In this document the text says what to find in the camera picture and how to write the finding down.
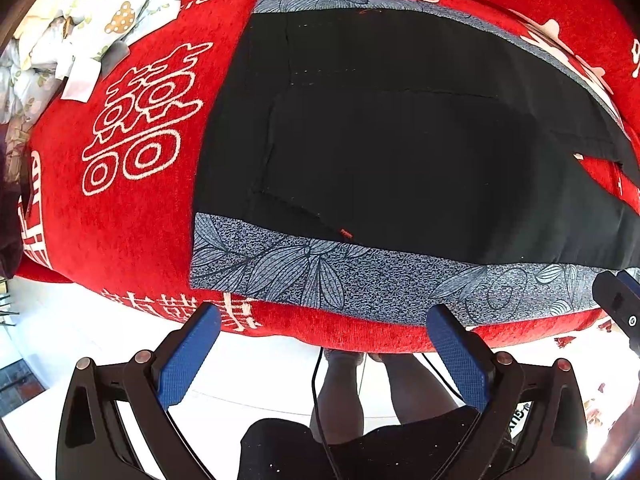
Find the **black pants with patterned stripe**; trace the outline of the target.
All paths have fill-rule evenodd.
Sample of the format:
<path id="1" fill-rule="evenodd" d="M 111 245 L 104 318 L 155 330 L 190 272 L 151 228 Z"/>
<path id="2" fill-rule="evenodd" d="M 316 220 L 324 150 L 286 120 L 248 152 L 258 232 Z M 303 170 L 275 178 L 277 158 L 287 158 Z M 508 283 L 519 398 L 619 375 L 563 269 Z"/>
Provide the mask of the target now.
<path id="1" fill-rule="evenodd" d="M 257 0 L 205 129 L 190 283 L 384 323 L 589 309 L 639 264 L 631 135 L 540 32 L 411 0 Z"/>

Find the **person's right leg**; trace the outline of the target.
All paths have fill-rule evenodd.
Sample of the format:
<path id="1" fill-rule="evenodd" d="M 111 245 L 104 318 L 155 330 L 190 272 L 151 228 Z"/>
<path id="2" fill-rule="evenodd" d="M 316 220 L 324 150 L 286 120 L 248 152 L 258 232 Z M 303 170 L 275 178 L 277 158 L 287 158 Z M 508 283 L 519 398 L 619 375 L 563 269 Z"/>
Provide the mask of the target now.
<path id="1" fill-rule="evenodd" d="M 369 356 L 385 366 L 393 408 L 401 425 L 422 422 L 458 408 L 448 390 L 413 354 Z"/>

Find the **person's leg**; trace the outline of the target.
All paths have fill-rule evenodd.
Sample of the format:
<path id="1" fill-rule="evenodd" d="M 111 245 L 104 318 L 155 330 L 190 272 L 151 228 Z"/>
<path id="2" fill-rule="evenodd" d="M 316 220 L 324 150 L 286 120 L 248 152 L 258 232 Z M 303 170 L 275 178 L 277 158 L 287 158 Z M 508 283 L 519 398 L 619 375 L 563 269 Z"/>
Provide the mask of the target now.
<path id="1" fill-rule="evenodd" d="M 393 408 L 401 425 L 422 422 L 458 408 L 448 390 L 413 354 L 369 356 L 385 366 Z"/>
<path id="2" fill-rule="evenodd" d="M 357 368 L 363 355 L 358 352 L 324 349 L 328 363 L 318 402 L 311 414 L 314 440 L 329 445 L 342 444 L 363 436 L 364 416 L 358 396 Z"/>

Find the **black shorts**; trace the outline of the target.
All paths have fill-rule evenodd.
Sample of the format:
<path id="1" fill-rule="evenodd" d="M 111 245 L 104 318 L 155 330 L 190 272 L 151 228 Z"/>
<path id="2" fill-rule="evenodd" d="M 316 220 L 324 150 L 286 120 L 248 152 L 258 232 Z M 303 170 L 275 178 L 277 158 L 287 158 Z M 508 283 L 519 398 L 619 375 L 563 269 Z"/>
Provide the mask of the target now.
<path id="1" fill-rule="evenodd" d="M 446 466 L 473 422 L 462 406 L 435 418 L 385 426 L 325 448 L 308 427 L 283 419 L 254 422 L 241 440 L 240 479 L 447 479 Z"/>

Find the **person's left leg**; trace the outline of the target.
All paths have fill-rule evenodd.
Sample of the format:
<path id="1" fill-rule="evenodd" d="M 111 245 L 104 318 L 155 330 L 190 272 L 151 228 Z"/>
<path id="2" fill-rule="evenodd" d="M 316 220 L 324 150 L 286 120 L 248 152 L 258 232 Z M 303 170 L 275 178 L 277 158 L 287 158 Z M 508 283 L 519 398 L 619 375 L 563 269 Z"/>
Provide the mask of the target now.
<path id="1" fill-rule="evenodd" d="M 318 402 L 311 414 L 314 440 L 329 445 L 342 444 L 363 436 L 364 416 L 358 396 L 357 368 L 363 355 L 358 352 L 324 349 L 328 363 Z"/>

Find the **red wedding blanket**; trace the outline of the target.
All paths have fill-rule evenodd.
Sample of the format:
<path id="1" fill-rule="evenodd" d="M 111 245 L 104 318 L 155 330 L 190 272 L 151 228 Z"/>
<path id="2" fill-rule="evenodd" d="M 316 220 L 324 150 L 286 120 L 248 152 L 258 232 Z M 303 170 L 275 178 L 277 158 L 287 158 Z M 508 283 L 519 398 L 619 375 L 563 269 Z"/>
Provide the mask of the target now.
<path id="1" fill-rule="evenodd" d="M 87 102 L 58 96 L 27 145 L 29 185 L 14 209 L 22 278 L 75 283 L 145 314 L 186 322 L 203 302 L 244 336 L 409 353 L 431 348 L 418 325 L 353 318 L 190 283 L 193 193 L 209 114 L 257 0 L 181 0 L 177 18 L 111 62 Z M 540 32 L 613 103 L 639 166 L 639 0 L 411 0 L 468 12 L 517 34 Z M 639 180 L 608 162 L 590 177 L 617 186 L 639 217 Z M 494 347 L 582 330 L 589 309 L 468 325 Z"/>

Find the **floral white quilt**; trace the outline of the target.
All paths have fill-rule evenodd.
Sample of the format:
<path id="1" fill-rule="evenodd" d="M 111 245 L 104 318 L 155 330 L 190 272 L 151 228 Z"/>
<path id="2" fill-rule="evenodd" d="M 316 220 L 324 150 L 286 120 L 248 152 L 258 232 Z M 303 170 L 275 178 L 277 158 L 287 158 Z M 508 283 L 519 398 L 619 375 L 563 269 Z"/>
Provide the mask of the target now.
<path id="1" fill-rule="evenodd" d="M 129 47 L 175 18 L 181 0 L 36 0 L 1 53 L 1 121 L 36 122 L 58 90 L 87 102 L 116 42 Z"/>

